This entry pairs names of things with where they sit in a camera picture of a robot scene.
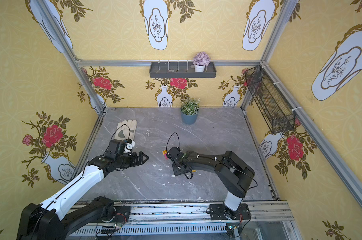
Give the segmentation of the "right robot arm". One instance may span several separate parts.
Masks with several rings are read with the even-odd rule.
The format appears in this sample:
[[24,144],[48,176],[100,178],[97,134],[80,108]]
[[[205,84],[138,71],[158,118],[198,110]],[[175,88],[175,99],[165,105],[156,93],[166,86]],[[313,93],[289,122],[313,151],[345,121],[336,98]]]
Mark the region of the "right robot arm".
[[215,173],[228,190],[225,208],[233,213],[239,209],[251,184],[257,182],[255,171],[232,151],[203,155],[194,151],[183,153],[180,148],[172,147],[166,156],[172,161],[175,176],[184,175],[190,180],[197,170]]

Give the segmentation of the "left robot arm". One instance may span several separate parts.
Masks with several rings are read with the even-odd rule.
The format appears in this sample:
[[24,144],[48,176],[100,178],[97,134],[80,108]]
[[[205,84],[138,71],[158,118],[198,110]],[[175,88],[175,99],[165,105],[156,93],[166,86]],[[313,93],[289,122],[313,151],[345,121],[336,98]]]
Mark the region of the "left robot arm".
[[113,221],[117,215],[114,202],[96,197],[90,204],[70,212],[72,206],[97,183],[114,171],[143,165],[149,157],[128,149],[131,140],[111,140],[106,151],[88,162],[84,170],[61,190],[42,203],[29,204],[21,214],[18,240],[64,240],[95,221]]

